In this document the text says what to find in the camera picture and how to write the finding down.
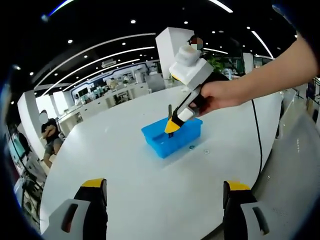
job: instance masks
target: human arm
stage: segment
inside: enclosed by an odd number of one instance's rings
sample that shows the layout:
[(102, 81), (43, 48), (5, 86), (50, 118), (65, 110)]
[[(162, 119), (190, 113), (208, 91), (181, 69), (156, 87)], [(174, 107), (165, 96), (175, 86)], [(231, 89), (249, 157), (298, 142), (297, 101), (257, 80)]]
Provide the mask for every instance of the human arm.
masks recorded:
[(46, 139), (49, 135), (49, 132), (53, 129), (53, 125), (47, 126), (46, 129), (42, 130), (42, 138)]
[(47, 136), (51, 137), (53, 134), (55, 134), (57, 128), (54, 125), (50, 125), (49, 127), (50, 127), (50, 130)]
[(201, 95), (207, 98), (208, 104), (200, 110), (200, 115), (305, 84), (317, 74), (316, 56), (299, 35), (283, 54), (268, 64), (236, 80), (205, 84)]

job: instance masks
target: human hand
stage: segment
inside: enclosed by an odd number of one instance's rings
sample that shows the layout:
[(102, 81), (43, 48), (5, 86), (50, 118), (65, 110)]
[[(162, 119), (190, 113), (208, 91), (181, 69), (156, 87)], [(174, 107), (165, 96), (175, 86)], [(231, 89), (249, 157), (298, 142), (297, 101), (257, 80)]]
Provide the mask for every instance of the human hand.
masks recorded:
[(241, 105), (244, 100), (238, 94), (239, 91), (234, 89), (237, 80), (231, 81), (212, 81), (203, 85), (201, 95), (207, 100), (206, 105), (200, 108), (199, 117), (213, 110), (234, 107)]

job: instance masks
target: round white table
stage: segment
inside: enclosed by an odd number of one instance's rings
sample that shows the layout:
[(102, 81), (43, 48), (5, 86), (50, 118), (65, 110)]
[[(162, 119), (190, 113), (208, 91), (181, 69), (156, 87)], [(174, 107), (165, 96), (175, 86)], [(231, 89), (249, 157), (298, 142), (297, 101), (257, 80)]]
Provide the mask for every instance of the round white table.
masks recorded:
[[(260, 148), (251, 102), (209, 113), (201, 137), (166, 159), (141, 128), (168, 115), (186, 94), (174, 87), (105, 110), (76, 125), (47, 177), (40, 207), (49, 215), (87, 180), (106, 178), (108, 240), (200, 240), (222, 223), (223, 182), (253, 186)], [(282, 96), (254, 100), (263, 165), (275, 140)]]

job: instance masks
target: ceiling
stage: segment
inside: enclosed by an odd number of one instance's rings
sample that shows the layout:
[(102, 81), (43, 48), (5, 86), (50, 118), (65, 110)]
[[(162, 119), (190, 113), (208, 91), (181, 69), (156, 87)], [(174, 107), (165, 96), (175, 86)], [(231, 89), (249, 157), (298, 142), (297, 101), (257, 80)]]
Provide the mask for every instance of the ceiling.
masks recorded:
[[(9, 23), (2, 32), (6, 41), (4, 66), (7, 69), (2, 79), (11, 79), (13, 100), (17, 101), (24, 91), (35, 88), (48, 73), (70, 57), (102, 42), (131, 35), (155, 33), (112, 41), (86, 51), (59, 67), (40, 85), (54, 84), (86, 64), (122, 51), (155, 47), (114, 56), (113, 59), (120, 60), (119, 63), (133, 59), (143, 62), (151, 57), (158, 59), (155, 37), (166, 27), (194, 30), (208, 43), (206, 48), (228, 52), (229, 56), (236, 54), (237, 48), (243, 52), (252, 50), (253, 54), (269, 56), (251, 30), (263, 39), (274, 57), (296, 39), (295, 30), (272, 9), (271, 0), (220, 2), (232, 9), (233, 13), (228, 13), (209, 0), (136, 0), (130, 3), (123, 0), (116, 3), (107, 0), (74, 0), (44, 20), (42, 16), (49, 15), (62, 3), (61, 0), (22, 1), (19, 4), (11, 1), (7, 8), (1, 10), (12, 13), (10, 17), (3, 12), (1, 14), (1, 22)], [(102, 60), (91, 64), (61, 83), (71, 84), (101, 70), (101, 63)], [(10, 66), (13, 64), (21, 69), (12, 70)], [(59, 87), (49, 93), (54, 91), (60, 91)]]

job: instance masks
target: curved light strip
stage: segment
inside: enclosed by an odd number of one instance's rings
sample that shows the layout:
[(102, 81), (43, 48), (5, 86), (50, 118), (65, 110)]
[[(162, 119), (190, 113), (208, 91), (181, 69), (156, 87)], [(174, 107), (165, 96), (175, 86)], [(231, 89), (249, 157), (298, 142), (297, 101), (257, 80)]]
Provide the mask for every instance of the curved light strip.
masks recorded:
[(228, 54), (227, 52), (225, 51), (219, 51), (219, 50), (215, 50), (215, 49), (211, 49), (211, 48), (203, 48), (204, 50), (208, 50), (208, 51), (214, 51), (214, 52), (217, 52), (217, 53), (222, 53), (222, 54)]
[(270, 55), (270, 57), (274, 58), (274, 56), (271, 54), (269, 48), (267, 47), (267, 45), (264, 43), (264, 41), (262, 41), (261, 37), (259, 37), (259, 35), (255, 32), (255, 31), (251, 31), (253, 33), (253, 35), (255, 35), (255, 37), (260, 41), (260, 43), (264, 46), (265, 50), (268, 52), (268, 54)]
[(102, 58), (100, 58), (98, 60), (89, 62), (88, 64), (86, 64), (86, 65), (74, 70), (73, 72), (70, 72), (68, 75), (66, 75), (63, 78), (61, 78), (59, 81), (57, 81), (55, 84), (53, 84), (52, 87), (50, 87), (47, 91), (45, 91), (43, 95), (45, 95), (47, 92), (49, 92), (51, 89), (53, 89), (57, 84), (61, 83), (66, 78), (70, 77), (72, 74), (75, 74), (76, 72), (80, 71), (81, 69), (84, 69), (84, 68), (86, 68), (86, 67), (88, 67), (88, 66), (90, 66), (90, 65), (92, 65), (92, 64), (94, 64), (96, 62), (99, 62), (101, 60), (104, 60), (104, 59), (107, 59), (107, 58), (111, 58), (111, 57), (114, 57), (114, 56), (117, 56), (117, 55), (120, 55), (120, 54), (125, 54), (125, 53), (139, 51), (139, 50), (154, 49), (154, 48), (155, 48), (154, 46), (148, 46), (148, 47), (140, 47), (140, 48), (135, 48), (135, 49), (131, 49), (131, 50), (121, 51), (121, 52), (118, 52), (118, 53), (111, 54), (109, 56), (102, 57)]
[(67, 60), (65, 60), (64, 62), (60, 63), (58, 66), (56, 66), (51, 72), (49, 72), (47, 75), (44, 76), (44, 78), (41, 79), (41, 81), (35, 85), (34, 89), (36, 89), (36, 87), (38, 87), (47, 77), (49, 77), (53, 72), (55, 72), (58, 68), (60, 68), (62, 65), (64, 65), (65, 63), (69, 62), (70, 60), (74, 59), (75, 57), (91, 50), (91, 49), (94, 49), (96, 47), (99, 47), (101, 45), (104, 45), (104, 44), (108, 44), (108, 43), (111, 43), (111, 42), (114, 42), (114, 41), (118, 41), (118, 40), (122, 40), (122, 39), (129, 39), (129, 38), (135, 38), (135, 37), (141, 37), (141, 36), (150, 36), (150, 35), (156, 35), (155, 33), (142, 33), (142, 34), (136, 34), (136, 35), (129, 35), (129, 36), (122, 36), (122, 37), (118, 37), (118, 38), (115, 38), (115, 39), (111, 39), (111, 40), (108, 40), (108, 41), (104, 41), (104, 42), (101, 42), (97, 45), (94, 45), (94, 46), (91, 46), (81, 52), (78, 52), (77, 54), (69, 57)]
[(65, 5), (73, 2), (74, 0), (65, 0), (63, 3), (61, 3), (59, 6), (57, 6), (51, 13), (49, 16), (51, 16), (52, 14), (54, 14), (56, 11), (58, 11), (59, 9), (63, 8)]
[(105, 70), (108, 70), (108, 69), (111, 69), (111, 68), (114, 68), (114, 67), (117, 67), (117, 66), (120, 66), (120, 65), (123, 65), (123, 64), (128, 64), (128, 63), (136, 62), (136, 61), (139, 61), (139, 60), (140, 60), (140, 58), (137, 58), (137, 59), (134, 59), (134, 60), (130, 60), (130, 61), (125, 61), (125, 62), (116, 64), (116, 65), (113, 65), (113, 66), (106, 67), (106, 68), (101, 69), (101, 70), (99, 70), (99, 71), (96, 71), (96, 72), (94, 72), (94, 73), (91, 73), (91, 74), (89, 74), (88, 76), (85, 76), (84, 78), (81, 78), (80, 80), (76, 81), (75, 83), (72, 83), (71, 85), (69, 85), (68, 87), (66, 87), (65, 89), (63, 89), (62, 91), (64, 92), (64, 91), (68, 90), (68, 89), (71, 88), (72, 86), (80, 83), (82, 80), (85, 80), (86, 78), (89, 78), (89, 77), (91, 77), (91, 76), (93, 76), (93, 75), (95, 75), (95, 74), (98, 74), (98, 73), (100, 73), (100, 72), (103, 72), (103, 71), (105, 71)]
[(273, 57), (269, 57), (269, 56), (263, 56), (263, 55), (254, 55), (254, 57), (257, 58), (262, 58), (262, 59), (270, 59), (270, 60), (275, 60)]
[(209, 0), (209, 1), (218, 5), (220, 8), (222, 8), (223, 10), (226, 10), (230, 14), (234, 12), (230, 8), (228, 8), (226, 5), (224, 5), (222, 2), (219, 2), (218, 0)]

